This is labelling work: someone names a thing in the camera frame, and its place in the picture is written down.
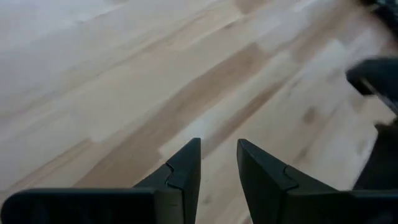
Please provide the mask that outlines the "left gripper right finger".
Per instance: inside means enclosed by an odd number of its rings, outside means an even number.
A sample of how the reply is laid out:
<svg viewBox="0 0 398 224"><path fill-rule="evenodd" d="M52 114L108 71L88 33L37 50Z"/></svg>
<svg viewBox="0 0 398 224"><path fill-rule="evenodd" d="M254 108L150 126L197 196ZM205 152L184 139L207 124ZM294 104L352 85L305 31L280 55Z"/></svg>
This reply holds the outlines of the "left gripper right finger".
<svg viewBox="0 0 398 224"><path fill-rule="evenodd" d="M239 178L254 223L333 223L336 189L280 161L246 139L237 145Z"/></svg>

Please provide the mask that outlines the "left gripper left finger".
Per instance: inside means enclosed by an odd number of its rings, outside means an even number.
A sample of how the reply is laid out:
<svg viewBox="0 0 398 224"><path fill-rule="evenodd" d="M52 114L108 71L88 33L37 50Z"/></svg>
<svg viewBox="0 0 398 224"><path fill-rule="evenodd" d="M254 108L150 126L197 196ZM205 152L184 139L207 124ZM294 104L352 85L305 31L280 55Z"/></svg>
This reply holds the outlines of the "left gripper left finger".
<svg viewBox="0 0 398 224"><path fill-rule="evenodd" d="M149 204L134 202L135 223L195 223L201 181L201 139L189 140L167 162L134 186Z"/></svg>

